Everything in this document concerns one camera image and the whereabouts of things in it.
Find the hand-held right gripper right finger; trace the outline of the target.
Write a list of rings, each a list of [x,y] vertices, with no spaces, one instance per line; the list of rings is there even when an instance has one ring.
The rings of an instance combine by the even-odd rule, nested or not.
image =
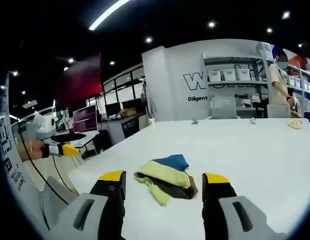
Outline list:
[[[202,174],[202,219],[206,240],[286,240],[267,224],[266,214],[237,195],[230,181],[218,174]]]

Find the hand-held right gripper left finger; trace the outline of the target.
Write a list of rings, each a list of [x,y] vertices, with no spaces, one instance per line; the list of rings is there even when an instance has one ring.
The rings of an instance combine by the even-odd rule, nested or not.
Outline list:
[[[123,240],[126,171],[101,175],[89,193],[76,197],[58,215],[54,240]]]

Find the person's left hand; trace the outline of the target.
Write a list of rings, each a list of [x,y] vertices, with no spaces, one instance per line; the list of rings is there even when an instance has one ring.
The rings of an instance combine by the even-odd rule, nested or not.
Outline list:
[[[44,142],[39,139],[34,139],[25,143],[18,142],[16,144],[16,148],[22,162],[42,158],[42,147],[44,147]]]

